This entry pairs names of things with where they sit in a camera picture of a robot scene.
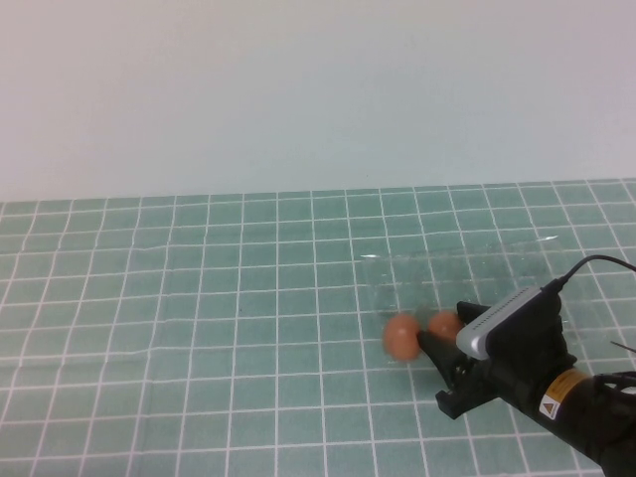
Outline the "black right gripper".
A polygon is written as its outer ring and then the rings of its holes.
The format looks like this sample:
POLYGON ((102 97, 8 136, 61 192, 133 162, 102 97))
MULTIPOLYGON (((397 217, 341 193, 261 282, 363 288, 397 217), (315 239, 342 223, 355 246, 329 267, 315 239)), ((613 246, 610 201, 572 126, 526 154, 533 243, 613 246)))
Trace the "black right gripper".
MULTIPOLYGON (((467 326, 489 306, 458 301, 467 326)), ((459 348, 456 336, 417 333, 420 350, 447 385, 436 395, 442 412, 455 419, 500 398, 549 431, 575 431, 592 415, 592 377, 575 368, 563 336, 559 302, 528 303, 491 332, 483 331, 486 356, 459 348)))

